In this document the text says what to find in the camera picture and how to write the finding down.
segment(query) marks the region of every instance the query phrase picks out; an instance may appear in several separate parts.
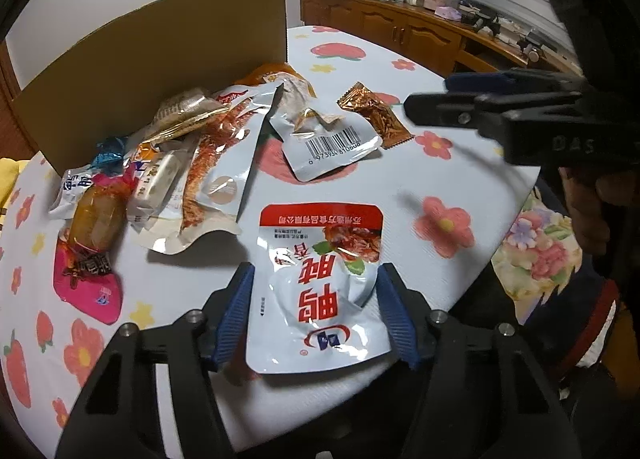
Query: cardboard box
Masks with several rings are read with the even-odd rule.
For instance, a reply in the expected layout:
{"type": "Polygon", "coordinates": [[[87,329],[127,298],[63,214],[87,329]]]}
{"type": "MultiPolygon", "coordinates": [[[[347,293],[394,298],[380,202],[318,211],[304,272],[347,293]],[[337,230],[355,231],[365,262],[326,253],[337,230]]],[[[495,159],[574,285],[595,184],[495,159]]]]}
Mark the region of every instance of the cardboard box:
{"type": "Polygon", "coordinates": [[[164,98],[287,61],[286,28],[285,0],[158,0],[79,41],[14,109],[62,174],[89,163],[99,141],[149,123],[164,98]]]}

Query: orange candy wrapper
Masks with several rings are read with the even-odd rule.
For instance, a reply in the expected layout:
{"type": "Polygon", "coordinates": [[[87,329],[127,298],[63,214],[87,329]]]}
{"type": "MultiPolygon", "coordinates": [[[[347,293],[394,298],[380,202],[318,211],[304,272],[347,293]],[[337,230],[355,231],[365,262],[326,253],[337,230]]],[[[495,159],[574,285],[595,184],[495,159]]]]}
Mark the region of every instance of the orange candy wrapper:
{"type": "Polygon", "coordinates": [[[382,138],[382,148],[391,148],[414,137],[391,108],[360,82],[338,100],[338,106],[366,118],[382,138]]]}

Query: table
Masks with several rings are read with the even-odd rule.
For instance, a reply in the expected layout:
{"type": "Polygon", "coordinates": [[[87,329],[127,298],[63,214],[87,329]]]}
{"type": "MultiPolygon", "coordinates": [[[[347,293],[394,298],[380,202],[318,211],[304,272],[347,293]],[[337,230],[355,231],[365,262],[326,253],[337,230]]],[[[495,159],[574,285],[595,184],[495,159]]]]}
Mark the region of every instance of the table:
{"type": "MultiPolygon", "coordinates": [[[[288,35],[290,64],[319,96],[337,100],[356,81],[391,104],[411,92],[443,89],[442,78],[431,71],[334,29],[300,27],[288,35]]],[[[226,286],[239,262],[256,254],[258,214],[267,204],[377,204],[385,215],[382,262],[394,262],[408,286],[423,293],[432,307],[452,307],[489,262],[538,169],[508,167],[497,145],[473,131],[415,128],[402,106],[394,111],[417,137],[331,180],[296,182],[278,151],[279,141],[269,139],[258,156],[239,218],[243,233],[237,238],[211,233],[188,251],[168,256],[134,244],[127,228],[111,251],[124,288],[122,314],[112,326],[82,314],[53,291],[54,248],[63,221],[50,220],[47,212],[60,178],[36,155],[18,179],[0,238],[0,343],[7,346],[2,369],[15,413],[43,454],[53,457],[81,382],[117,327],[126,321],[142,328],[165,325],[202,306],[211,291],[226,286]],[[438,212],[451,234],[447,240],[430,240],[425,208],[438,212]]],[[[366,309],[377,310],[375,298],[366,309]]],[[[237,450],[337,406],[396,360],[386,353],[327,373],[260,377],[243,364],[242,353],[238,357],[226,373],[211,378],[237,450]]],[[[180,457],[166,367],[158,368],[158,393],[167,454],[180,457]]]]}

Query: yellow cloth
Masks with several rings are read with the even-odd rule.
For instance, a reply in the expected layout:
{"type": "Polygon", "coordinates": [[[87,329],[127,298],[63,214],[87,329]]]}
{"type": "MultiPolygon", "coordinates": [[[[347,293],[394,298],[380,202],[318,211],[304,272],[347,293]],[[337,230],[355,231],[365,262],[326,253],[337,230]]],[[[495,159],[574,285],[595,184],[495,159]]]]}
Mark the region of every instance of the yellow cloth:
{"type": "Polygon", "coordinates": [[[9,206],[11,191],[14,189],[15,180],[29,161],[14,161],[3,157],[0,159],[0,233],[4,224],[4,214],[9,206]]]}

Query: wooden cabinet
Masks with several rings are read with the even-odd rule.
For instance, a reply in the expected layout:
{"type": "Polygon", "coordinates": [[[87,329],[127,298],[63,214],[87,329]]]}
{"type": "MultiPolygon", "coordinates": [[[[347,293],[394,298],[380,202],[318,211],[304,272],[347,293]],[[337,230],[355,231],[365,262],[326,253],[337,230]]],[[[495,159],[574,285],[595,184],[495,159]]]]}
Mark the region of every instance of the wooden cabinet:
{"type": "Polygon", "coordinates": [[[435,24],[410,18],[400,31],[401,53],[434,73],[451,74],[460,35],[435,24]]]}
{"type": "Polygon", "coordinates": [[[399,31],[404,16],[374,6],[362,6],[362,34],[364,39],[392,51],[398,51],[399,31]]]}
{"type": "Polygon", "coordinates": [[[383,0],[300,0],[306,25],[325,25],[359,36],[427,67],[440,76],[456,71],[524,67],[517,51],[431,11],[383,0]]]}

